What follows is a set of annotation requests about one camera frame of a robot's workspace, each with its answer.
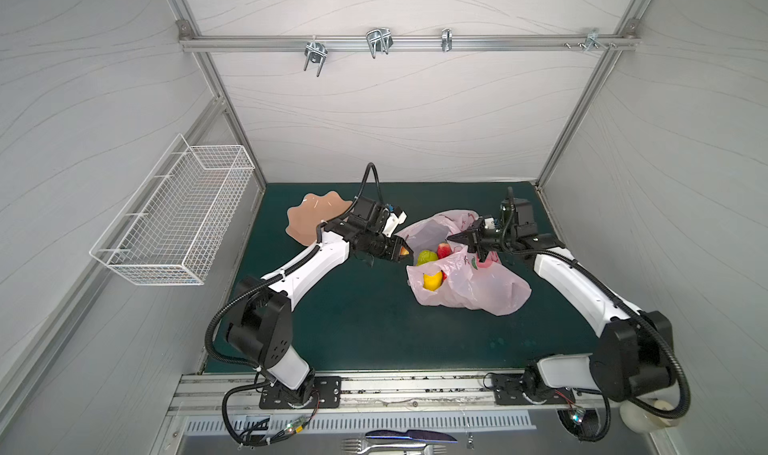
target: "wire basket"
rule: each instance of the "wire basket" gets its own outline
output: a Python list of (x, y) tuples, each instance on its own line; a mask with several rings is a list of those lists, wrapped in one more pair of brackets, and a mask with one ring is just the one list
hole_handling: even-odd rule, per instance
[(254, 171), (242, 145), (179, 138), (91, 249), (135, 285), (202, 285)]

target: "dark green mat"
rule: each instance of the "dark green mat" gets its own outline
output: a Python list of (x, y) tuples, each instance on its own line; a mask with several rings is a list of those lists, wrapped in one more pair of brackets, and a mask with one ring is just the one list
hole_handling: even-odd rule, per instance
[[(408, 214), (406, 225), (438, 211), (466, 208), (498, 215), (507, 183), (387, 183), (385, 201)], [(531, 200), (540, 232), (552, 227), (529, 183), (514, 183), (518, 198)], [(307, 193), (337, 191), (351, 200), (358, 184), (269, 184), (237, 280), (260, 278), (299, 253), (289, 237), (286, 210)], [(366, 195), (376, 197), (372, 184)], [(373, 268), (350, 255), (306, 294), (293, 312), (293, 346), (318, 371), (523, 367), (549, 354), (589, 352), (597, 342), (586, 320), (547, 281), (511, 258), (504, 264), (533, 290), (523, 307), (496, 317), (465, 308), (424, 307), (406, 284), (405, 265), (376, 261)], [(240, 356), (224, 341), (216, 347)], [(243, 372), (209, 360), (207, 372)]]

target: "red fruit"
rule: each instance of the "red fruit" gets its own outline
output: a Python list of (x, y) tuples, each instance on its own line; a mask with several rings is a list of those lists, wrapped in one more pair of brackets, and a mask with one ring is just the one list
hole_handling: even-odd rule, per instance
[(447, 257), (451, 253), (453, 253), (453, 251), (451, 250), (451, 245), (448, 245), (447, 243), (441, 243), (440, 245), (437, 246), (437, 258), (438, 258), (438, 260), (440, 258)]

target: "pink plastic bag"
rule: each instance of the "pink plastic bag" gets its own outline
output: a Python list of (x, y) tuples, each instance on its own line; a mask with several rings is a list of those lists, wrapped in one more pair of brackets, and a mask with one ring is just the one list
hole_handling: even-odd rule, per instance
[[(421, 250), (435, 251), (438, 244), (446, 241), (447, 235), (466, 230), (477, 218), (478, 214), (471, 210), (442, 211), (397, 234), (406, 239), (417, 257)], [(475, 254), (467, 253), (466, 245), (449, 244), (453, 253), (448, 257), (418, 267), (406, 267), (408, 285), (421, 305), (465, 307), (494, 315), (509, 315), (531, 296), (528, 282), (504, 267), (495, 252), (478, 266)], [(424, 275), (435, 275), (440, 270), (446, 274), (446, 280), (437, 290), (427, 290)]]

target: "green fruit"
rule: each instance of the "green fruit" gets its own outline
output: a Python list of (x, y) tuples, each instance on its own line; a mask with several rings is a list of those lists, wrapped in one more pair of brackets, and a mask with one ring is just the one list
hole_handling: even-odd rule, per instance
[(420, 254), (418, 254), (418, 258), (416, 259), (416, 266), (424, 265), (425, 263), (428, 263), (430, 261), (436, 261), (437, 260), (437, 253), (431, 250), (422, 250)]

